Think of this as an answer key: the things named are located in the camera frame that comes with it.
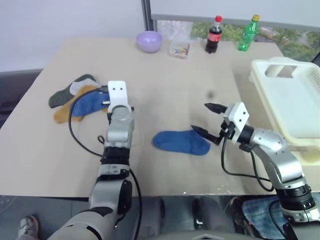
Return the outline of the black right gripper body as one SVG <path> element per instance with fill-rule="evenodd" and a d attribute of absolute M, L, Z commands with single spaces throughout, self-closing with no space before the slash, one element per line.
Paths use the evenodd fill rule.
<path fill-rule="evenodd" d="M 221 124 L 221 130 L 219 133 L 220 141 L 222 139 L 231 140 L 235 134 L 235 124 L 233 121 L 229 120 L 228 118 L 225 118 Z"/>

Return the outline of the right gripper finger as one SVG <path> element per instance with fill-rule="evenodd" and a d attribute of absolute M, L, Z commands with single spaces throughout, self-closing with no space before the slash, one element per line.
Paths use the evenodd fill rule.
<path fill-rule="evenodd" d="M 225 113 L 227 110 L 226 106 L 216 103 L 205 103 L 204 106 L 208 108 L 211 112 L 216 113 L 218 115 Z"/>
<path fill-rule="evenodd" d="M 203 137 L 204 139 L 214 143 L 215 145 L 219 146 L 220 142 L 221 142 L 221 137 L 219 136 L 214 136 L 212 134 L 210 134 L 206 129 L 201 128 L 199 126 L 196 125 L 191 125 L 192 129 L 201 137 Z"/>

